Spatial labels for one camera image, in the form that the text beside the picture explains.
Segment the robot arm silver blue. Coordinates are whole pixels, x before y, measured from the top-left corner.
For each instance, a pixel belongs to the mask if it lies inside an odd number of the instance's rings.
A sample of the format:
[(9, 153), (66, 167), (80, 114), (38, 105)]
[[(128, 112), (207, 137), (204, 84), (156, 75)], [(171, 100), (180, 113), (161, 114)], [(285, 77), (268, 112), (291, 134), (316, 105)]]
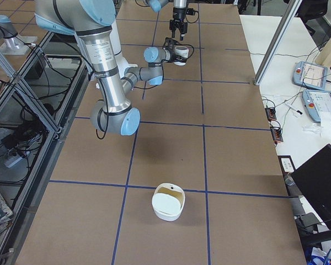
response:
[(189, 57), (187, 46), (166, 38), (162, 47), (144, 51), (148, 67), (129, 65), (120, 49), (113, 1), (36, 1), (35, 19), (45, 30), (76, 38), (103, 96), (90, 119), (104, 133), (134, 134), (140, 112), (127, 99), (127, 93), (138, 81), (162, 84), (163, 64), (184, 65)]
[(149, 0), (143, 1), (146, 7), (151, 7), (154, 12), (160, 12), (163, 7), (168, 3), (173, 3), (172, 19), (169, 21), (169, 30), (172, 33), (172, 38), (175, 38), (176, 31), (179, 32), (179, 40), (183, 41), (184, 36), (188, 32), (188, 24), (195, 22), (189, 22), (188, 15), (199, 14), (194, 8), (190, 8), (187, 1), (168, 1), (168, 0)]

